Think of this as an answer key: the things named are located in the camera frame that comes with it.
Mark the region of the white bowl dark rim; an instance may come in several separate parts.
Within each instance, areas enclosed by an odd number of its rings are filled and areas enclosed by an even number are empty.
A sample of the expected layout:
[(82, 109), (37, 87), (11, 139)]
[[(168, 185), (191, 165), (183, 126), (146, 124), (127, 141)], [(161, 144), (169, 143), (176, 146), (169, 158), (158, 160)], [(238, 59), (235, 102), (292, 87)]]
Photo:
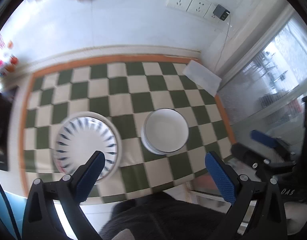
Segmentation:
[(180, 150), (188, 138), (187, 121), (182, 114), (170, 108), (160, 108), (151, 112), (141, 129), (143, 145), (156, 155), (167, 155)]

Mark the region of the white paper towel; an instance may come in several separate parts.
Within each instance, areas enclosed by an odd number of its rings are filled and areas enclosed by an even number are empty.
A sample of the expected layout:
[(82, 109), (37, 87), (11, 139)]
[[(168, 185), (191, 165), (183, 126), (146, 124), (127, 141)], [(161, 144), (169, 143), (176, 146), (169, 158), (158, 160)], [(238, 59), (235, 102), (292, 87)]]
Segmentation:
[(215, 97), (222, 79), (200, 63), (191, 60), (185, 67), (183, 74), (192, 82), (202, 87)]

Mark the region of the green checkered table mat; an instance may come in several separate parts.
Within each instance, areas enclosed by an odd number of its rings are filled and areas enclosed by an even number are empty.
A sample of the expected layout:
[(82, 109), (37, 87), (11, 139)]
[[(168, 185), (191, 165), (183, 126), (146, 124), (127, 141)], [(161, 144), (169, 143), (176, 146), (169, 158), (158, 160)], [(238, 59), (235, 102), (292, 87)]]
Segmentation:
[[(112, 139), (104, 153), (112, 175), (93, 187), (88, 203), (103, 204), (145, 196), (186, 183), (206, 173), (204, 155), (215, 151), (231, 158), (235, 143), (228, 116), (218, 96), (189, 80), (187, 57), (162, 55), (104, 56), (59, 64), (35, 72), (22, 109), (21, 179), (25, 192), (35, 179), (59, 180), (77, 164), (69, 160), (66, 141), (87, 126), (69, 124), (71, 115), (90, 112), (108, 118), (122, 139), (117, 158)], [(184, 116), (189, 139), (177, 152), (150, 153), (141, 142), (146, 117), (160, 108)]]

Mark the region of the black gas stove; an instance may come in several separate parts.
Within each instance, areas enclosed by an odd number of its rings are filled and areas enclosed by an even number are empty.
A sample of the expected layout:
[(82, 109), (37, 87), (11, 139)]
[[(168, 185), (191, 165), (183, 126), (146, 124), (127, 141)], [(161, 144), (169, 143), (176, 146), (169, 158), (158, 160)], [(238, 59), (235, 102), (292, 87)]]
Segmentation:
[(0, 92), (0, 170), (8, 171), (8, 129), (11, 110), (18, 87)]

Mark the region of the black plug adapter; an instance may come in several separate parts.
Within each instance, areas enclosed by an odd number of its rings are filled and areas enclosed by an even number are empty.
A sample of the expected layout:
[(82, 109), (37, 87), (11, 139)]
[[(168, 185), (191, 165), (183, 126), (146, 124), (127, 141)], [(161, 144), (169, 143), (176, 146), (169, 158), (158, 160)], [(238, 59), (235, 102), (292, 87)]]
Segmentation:
[(225, 21), (227, 17), (230, 15), (230, 11), (227, 10), (222, 5), (218, 4), (213, 11), (213, 14), (222, 21)]

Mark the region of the white wall socket strip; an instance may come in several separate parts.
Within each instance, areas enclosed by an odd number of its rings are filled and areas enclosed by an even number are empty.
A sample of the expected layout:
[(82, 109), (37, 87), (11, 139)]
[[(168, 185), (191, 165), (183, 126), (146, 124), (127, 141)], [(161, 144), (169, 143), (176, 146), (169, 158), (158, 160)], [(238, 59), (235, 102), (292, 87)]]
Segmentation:
[(221, 21), (213, 14), (217, 5), (207, 0), (168, 0), (166, 3), (169, 8), (188, 12), (214, 23)]

